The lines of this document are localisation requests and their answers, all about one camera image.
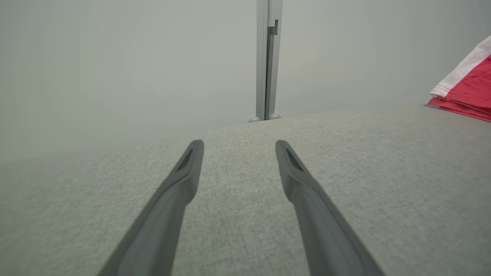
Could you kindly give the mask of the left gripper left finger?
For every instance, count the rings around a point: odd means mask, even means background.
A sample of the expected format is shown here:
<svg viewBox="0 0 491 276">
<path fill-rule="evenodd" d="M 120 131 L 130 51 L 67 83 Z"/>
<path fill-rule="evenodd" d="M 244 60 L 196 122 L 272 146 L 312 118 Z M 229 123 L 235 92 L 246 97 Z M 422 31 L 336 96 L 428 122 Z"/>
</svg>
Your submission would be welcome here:
<svg viewBox="0 0 491 276">
<path fill-rule="evenodd" d="M 185 209 L 198 190 L 203 156 L 203 141 L 193 140 L 118 243 L 100 276 L 170 276 Z"/>
</svg>

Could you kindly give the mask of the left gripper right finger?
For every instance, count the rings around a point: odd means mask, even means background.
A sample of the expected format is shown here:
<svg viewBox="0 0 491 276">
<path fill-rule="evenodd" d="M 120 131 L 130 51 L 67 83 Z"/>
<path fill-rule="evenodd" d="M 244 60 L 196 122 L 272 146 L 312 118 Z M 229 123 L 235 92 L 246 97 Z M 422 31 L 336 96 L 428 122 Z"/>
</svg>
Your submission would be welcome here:
<svg viewBox="0 0 491 276">
<path fill-rule="evenodd" d="M 285 140 L 275 144 L 282 186 L 293 204 L 312 276 L 383 276 L 373 256 Z"/>
</svg>

